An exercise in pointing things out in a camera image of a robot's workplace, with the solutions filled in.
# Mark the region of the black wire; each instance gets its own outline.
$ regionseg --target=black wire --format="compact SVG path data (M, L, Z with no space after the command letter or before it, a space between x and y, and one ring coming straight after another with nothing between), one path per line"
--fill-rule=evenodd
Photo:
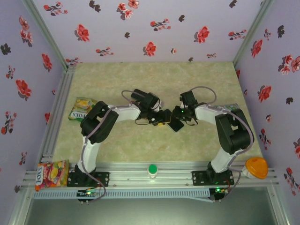
M198 122L197 122L194 118L193 118L193 120L196 122L196 124L188 124L187 121L185 121L185 122L186 122L186 124L189 125L189 126L197 126L197 125L198 125Z
M136 124L136 125L148 125L148 124L150 124L149 121L148 121L148 123L145 123L145 124L137 123L136 121L137 121L137 120L135 120L135 124Z

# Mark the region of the metal extrusion bar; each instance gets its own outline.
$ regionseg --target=metal extrusion bar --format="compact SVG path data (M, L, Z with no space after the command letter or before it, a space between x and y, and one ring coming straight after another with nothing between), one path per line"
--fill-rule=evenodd
M241 170L245 162L235 162L232 168ZM156 163L158 175L151 179L147 174L149 163L102 163L97 166L96 171L109 172L109 189L150 189L150 188L195 188L191 172L194 170L205 170L207 162L198 163ZM234 172L234 180L237 180L238 173ZM35 171L27 171L23 185L33 186L36 178ZM278 179L274 169L269 168L266 179L249 179L242 175L237 187L269 187L278 185ZM215 188L216 186L197 186L197 188Z

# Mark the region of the wallpaper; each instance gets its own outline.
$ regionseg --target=wallpaper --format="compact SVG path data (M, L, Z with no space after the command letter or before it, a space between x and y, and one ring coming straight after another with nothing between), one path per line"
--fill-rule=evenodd
M258 142L299 224L300 2L275 1L236 66Z
M0 218L7 224L26 170L33 170L62 74L19 0L0 14Z
M68 65L233 61L262 0L33 0Z

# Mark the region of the yellow object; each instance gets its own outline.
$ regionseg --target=yellow object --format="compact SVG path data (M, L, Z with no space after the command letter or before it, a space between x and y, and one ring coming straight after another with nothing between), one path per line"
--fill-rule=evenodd
M255 177L265 179L268 175L268 164L264 158L255 157L246 162L246 168Z

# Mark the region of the colorful candy bag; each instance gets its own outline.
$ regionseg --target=colorful candy bag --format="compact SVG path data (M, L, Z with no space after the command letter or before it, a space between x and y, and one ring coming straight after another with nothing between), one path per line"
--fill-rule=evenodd
M68 119L82 121L96 103L97 101L92 98L77 97Z
M36 191L43 188L66 186L68 174L69 160L38 164Z

